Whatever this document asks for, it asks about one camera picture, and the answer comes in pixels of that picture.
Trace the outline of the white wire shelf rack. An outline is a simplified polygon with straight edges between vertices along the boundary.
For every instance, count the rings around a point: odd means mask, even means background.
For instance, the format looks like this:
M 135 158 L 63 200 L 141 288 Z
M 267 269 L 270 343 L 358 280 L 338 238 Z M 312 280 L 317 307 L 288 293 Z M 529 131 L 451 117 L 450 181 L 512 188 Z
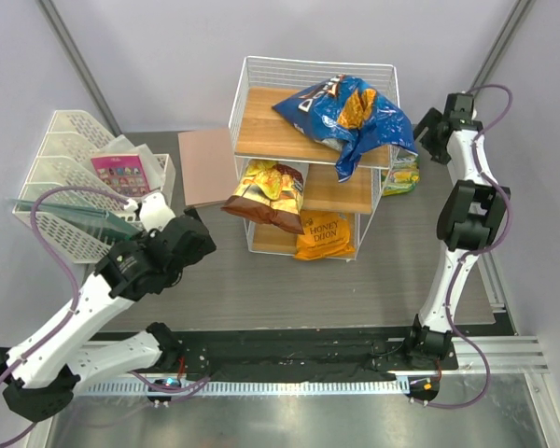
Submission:
M 349 219 L 351 244 L 360 248 L 367 235 L 398 155 L 383 146 L 363 155 L 352 178 L 337 179 L 336 150 L 305 137 L 275 111 L 288 96 L 335 75 L 361 77 L 398 105 L 398 72 L 392 64 L 334 63 L 247 56 L 234 96 L 229 128 L 237 174 L 252 159 L 302 162 L 309 166 L 305 209 L 339 212 Z

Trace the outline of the right aluminium frame post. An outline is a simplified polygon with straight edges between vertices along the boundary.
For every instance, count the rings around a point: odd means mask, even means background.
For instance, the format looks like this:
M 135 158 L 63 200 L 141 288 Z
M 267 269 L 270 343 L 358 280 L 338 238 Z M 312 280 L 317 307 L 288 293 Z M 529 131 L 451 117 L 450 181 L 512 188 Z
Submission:
M 516 0 L 513 3 L 511 11 L 500 27 L 492 46 L 470 84 L 470 90 L 479 88 L 490 81 L 510 43 L 515 38 L 535 4 L 535 0 Z

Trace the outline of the green yellow snack bag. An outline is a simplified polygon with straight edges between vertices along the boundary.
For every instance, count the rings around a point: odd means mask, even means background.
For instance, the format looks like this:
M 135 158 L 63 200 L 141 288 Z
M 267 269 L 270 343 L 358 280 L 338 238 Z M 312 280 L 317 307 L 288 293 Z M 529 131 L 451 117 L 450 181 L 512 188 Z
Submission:
M 383 195 L 411 192 L 420 180 L 419 158 L 414 154 L 398 155 L 391 170 L 381 172 Z

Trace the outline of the top wooden shelf board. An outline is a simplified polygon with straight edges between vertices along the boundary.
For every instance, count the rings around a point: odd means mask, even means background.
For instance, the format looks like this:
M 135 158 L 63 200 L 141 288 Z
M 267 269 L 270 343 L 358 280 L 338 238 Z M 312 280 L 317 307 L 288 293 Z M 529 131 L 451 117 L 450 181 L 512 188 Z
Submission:
M 296 92 L 271 87 L 248 89 L 236 155 L 330 165 L 338 160 L 337 150 L 314 142 L 273 110 L 275 104 Z

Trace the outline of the left aluminium frame post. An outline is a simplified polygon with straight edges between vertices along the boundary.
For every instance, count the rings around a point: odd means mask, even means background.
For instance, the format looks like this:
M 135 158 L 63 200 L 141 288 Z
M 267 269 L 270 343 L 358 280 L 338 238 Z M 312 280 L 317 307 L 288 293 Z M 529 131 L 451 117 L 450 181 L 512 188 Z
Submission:
M 81 84 L 90 96 L 93 104 L 102 115 L 106 128 L 115 136 L 121 135 L 122 131 L 116 120 L 102 90 L 98 86 L 85 58 L 73 36 L 71 35 L 63 17 L 52 0 L 37 0 L 36 4 L 44 15 L 49 27 L 55 34 L 63 51 L 77 74 Z

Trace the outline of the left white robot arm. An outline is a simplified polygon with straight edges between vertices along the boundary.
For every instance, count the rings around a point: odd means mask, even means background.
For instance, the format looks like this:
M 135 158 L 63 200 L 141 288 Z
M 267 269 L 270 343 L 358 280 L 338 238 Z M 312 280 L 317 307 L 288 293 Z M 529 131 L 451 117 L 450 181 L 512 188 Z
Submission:
M 172 371 L 183 348 L 161 322 L 91 355 L 83 345 L 106 323 L 146 295 L 174 286 L 183 270 L 216 245 L 196 209 L 162 229 L 113 245 L 95 265 L 77 298 L 25 342 L 0 347 L 0 380 L 7 407 L 34 423 L 63 410 L 75 394 L 111 376 L 143 369 Z

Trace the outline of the pink sticker booklet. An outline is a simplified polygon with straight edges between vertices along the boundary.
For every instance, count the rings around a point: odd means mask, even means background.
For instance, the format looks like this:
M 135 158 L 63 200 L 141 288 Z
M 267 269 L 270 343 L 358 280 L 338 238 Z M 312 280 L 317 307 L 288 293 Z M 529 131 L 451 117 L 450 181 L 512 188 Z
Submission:
M 120 195 L 139 197 L 150 192 L 138 154 L 93 156 L 91 166 L 98 178 Z

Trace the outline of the pink flat board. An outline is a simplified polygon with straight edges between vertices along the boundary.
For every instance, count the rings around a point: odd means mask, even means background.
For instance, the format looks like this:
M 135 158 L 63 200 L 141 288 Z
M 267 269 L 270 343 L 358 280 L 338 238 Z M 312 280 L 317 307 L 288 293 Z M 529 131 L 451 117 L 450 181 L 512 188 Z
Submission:
M 185 205 L 224 203 L 237 185 L 229 129 L 186 131 L 177 137 Z

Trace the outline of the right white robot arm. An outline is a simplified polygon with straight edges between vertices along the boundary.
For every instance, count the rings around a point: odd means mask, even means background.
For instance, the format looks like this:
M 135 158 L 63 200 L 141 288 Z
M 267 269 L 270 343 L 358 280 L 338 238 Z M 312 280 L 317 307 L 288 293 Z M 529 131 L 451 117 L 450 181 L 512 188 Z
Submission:
M 455 311 L 472 267 L 494 247 L 509 215 L 510 189 L 493 177 L 484 152 L 484 126 L 475 118 L 474 97 L 456 92 L 444 109 L 429 109 L 414 136 L 431 159 L 457 175 L 438 218 L 441 256 L 426 302 L 402 346 L 408 365 L 430 369 L 448 358 Z

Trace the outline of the orange honey dijon chips bag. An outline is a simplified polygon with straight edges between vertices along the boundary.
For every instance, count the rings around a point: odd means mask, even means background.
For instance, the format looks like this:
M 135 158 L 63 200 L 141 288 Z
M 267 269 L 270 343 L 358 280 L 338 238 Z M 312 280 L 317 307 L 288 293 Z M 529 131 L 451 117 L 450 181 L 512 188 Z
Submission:
M 304 210 L 301 212 L 303 234 L 297 236 L 297 260 L 317 260 L 351 256 L 351 226 L 347 215 L 339 212 Z

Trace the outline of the brown Chuba cassava chips bag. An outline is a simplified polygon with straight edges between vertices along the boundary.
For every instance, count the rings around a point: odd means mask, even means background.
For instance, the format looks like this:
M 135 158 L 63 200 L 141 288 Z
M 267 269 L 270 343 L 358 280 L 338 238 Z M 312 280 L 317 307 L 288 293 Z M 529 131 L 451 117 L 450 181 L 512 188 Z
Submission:
M 303 234 L 301 209 L 308 173 L 306 162 L 251 159 L 221 209 L 258 224 Z

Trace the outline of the blue Doritos chips bag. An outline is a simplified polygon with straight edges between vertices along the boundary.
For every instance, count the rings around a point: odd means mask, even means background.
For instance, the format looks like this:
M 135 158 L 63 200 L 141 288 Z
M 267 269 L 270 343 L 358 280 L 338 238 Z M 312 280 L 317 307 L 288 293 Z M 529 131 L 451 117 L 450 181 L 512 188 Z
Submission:
M 349 180 L 362 156 L 378 147 L 417 153 L 409 118 L 360 77 L 336 75 L 273 110 L 309 139 L 339 152 L 335 171 L 340 182 Z

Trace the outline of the green translucent folder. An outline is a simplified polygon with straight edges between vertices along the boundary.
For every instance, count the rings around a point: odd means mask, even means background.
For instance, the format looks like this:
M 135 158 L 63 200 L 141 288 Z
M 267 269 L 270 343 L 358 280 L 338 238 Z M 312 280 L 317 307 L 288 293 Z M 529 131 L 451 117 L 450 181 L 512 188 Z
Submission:
M 142 225 L 137 224 L 134 217 L 128 220 L 126 217 L 92 206 L 42 202 L 35 214 L 35 223 L 39 230 L 41 220 L 47 223 L 48 218 L 58 218 L 61 223 L 66 223 L 108 245 L 130 239 L 143 231 Z

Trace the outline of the black base mat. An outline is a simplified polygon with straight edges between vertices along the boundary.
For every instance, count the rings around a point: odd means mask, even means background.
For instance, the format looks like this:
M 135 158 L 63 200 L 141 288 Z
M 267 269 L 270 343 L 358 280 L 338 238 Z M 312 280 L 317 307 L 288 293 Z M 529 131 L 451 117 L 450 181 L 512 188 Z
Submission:
M 183 330 L 181 351 L 149 373 L 184 372 L 195 381 L 233 383 L 355 383 L 390 381 L 399 372 L 455 371 L 452 346 L 405 327 Z

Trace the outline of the aluminium frame post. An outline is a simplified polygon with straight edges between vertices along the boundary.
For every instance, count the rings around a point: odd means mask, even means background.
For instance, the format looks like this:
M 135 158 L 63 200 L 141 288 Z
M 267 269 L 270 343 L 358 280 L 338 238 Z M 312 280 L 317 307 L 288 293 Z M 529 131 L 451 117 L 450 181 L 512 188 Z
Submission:
M 535 0 L 516 0 L 513 3 L 511 11 L 500 27 L 492 46 L 470 84 L 470 90 L 479 88 L 490 81 L 510 43 L 515 38 L 535 4 Z
M 63 51 L 77 74 L 81 84 L 90 96 L 93 104 L 102 115 L 106 128 L 115 136 L 121 135 L 122 131 L 116 120 L 102 90 L 98 86 L 85 58 L 73 36 L 71 35 L 63 17 L 52 0 L 37 0 L 36 4 L 44 15 L 49 27 L 55 34 Z

